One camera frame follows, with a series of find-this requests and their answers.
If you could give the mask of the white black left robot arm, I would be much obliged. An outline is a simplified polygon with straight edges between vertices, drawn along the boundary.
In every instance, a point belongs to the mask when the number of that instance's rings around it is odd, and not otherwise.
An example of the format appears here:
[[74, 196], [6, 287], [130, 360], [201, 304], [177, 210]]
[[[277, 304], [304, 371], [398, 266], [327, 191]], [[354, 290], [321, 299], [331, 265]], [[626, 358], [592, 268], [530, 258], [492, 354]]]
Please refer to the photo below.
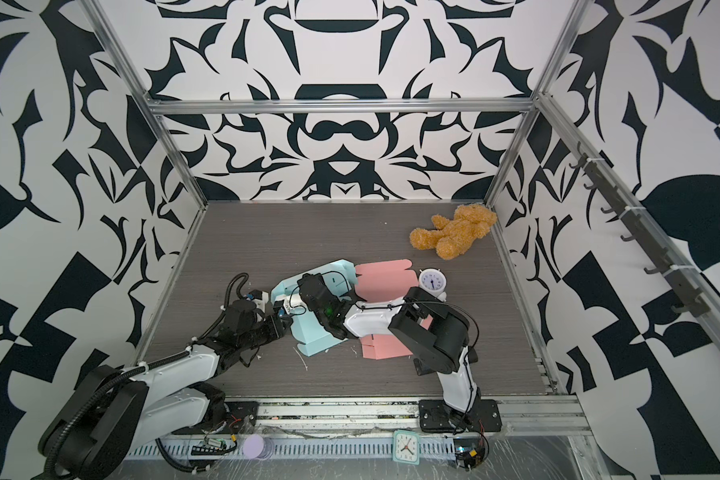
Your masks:
[[180, 352], [130, 368], [91, 370], [41, 436], [42, 479], [103, 479], [134, 448], [186, 427], [225, 421], [225, 395], [210, 380], [246, 351], [282, 338], [293, 320], [267, 293], [227, 285], [218, 317]]

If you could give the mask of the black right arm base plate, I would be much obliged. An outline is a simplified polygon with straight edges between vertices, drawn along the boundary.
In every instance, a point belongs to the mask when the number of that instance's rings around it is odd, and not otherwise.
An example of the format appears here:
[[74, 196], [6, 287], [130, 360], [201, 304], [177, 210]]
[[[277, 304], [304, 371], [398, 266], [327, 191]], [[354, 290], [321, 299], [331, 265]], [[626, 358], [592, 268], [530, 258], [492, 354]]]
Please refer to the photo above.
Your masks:
[[498, 404], [490, 399], [478, 400], [466, 416], [443, 400], [420, 400], [418, 418], [419, 428], [425, 433], [496, 433], [503, 427]]

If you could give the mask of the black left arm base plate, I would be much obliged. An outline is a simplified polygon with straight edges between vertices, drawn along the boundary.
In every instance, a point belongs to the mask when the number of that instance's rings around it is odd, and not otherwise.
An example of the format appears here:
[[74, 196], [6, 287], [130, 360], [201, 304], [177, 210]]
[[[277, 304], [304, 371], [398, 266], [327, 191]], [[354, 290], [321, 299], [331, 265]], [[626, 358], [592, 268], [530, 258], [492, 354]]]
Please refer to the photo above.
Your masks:
[[220, 401], [208, 408], [199, 424], [174, 430], [172, 435], [238, 434], [257, 422], [257, 401]]

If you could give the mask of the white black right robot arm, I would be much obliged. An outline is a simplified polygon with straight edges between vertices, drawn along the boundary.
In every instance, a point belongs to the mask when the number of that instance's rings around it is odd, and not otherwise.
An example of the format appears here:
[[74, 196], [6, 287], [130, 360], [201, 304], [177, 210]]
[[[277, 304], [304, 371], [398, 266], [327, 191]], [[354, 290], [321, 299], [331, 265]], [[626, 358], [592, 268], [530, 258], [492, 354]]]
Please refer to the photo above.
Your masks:
[[449, 412], [465, 422], [480, 398], [470, 367], [469, 319], [421, 287], [389, 303], [335, 295], [319, 274], [297, 281], [305, 308], [337, 339], [391, 334], [438, 375]]

